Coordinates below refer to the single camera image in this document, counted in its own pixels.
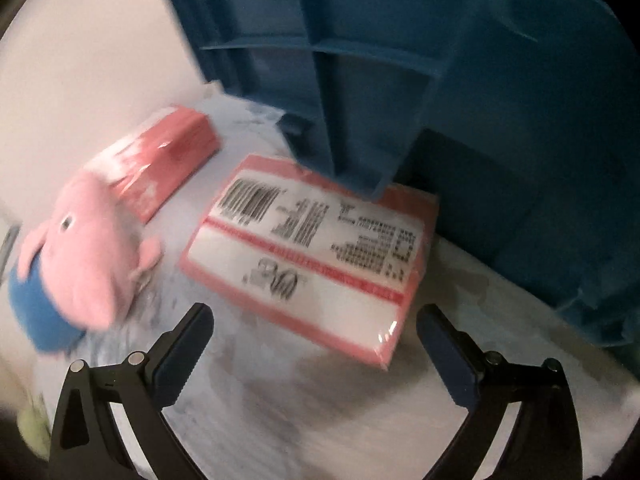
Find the pink tissue pack far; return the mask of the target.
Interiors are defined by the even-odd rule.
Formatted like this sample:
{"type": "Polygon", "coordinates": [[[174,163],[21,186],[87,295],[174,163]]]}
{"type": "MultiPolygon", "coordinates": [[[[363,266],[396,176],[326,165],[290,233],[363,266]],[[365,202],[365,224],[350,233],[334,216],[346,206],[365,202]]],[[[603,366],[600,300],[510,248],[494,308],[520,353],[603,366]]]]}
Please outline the pink tissue pack far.
{"type": "Polygon", "coordinates": [[[86,168],[143,223],[220,151],[221,138],[204,113],[168,106],[97,154],[86,168]]]}

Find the pink white tissue pack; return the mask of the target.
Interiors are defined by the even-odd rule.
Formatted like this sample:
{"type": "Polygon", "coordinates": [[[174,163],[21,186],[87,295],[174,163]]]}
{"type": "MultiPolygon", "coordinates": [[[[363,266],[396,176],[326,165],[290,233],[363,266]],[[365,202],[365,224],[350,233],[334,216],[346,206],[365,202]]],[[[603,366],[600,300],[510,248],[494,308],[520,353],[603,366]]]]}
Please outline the pink white tissue pack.
{"type": "Polygon", "coordinates": [[[426,270],[436,196],[392,184],[374,202],[291,159],[246,156],[180,259],[232,304],[385,370],[426,270]]]}

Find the blue plastic storage crate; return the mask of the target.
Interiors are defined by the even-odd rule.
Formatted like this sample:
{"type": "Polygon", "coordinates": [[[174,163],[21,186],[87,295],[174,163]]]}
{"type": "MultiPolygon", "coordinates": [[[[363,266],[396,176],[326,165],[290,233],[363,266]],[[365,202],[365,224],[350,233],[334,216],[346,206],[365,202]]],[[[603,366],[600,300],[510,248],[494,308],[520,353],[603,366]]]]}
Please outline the blue plastic storage crate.
{"type": "Polygon", "coordinates": [[[440,197],[439,234],[592,341],[639,339],[639,46],[602,0],[170,0],[305,166],[440,197]]]}

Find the pink Peppa pig plush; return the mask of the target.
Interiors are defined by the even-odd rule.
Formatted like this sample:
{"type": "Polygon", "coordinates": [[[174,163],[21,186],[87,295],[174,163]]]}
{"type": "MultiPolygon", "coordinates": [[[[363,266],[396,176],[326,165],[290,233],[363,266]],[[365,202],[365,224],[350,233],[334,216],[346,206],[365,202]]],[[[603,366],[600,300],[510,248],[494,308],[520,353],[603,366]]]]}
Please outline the pink Peppa pig plush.
{"type": "Polygon", "coordinates": [[[22,241],[10,305],[37,352],[69,352],[85,333],[126,318],[162,255],[107,182],[81,171],[22,241]]]}

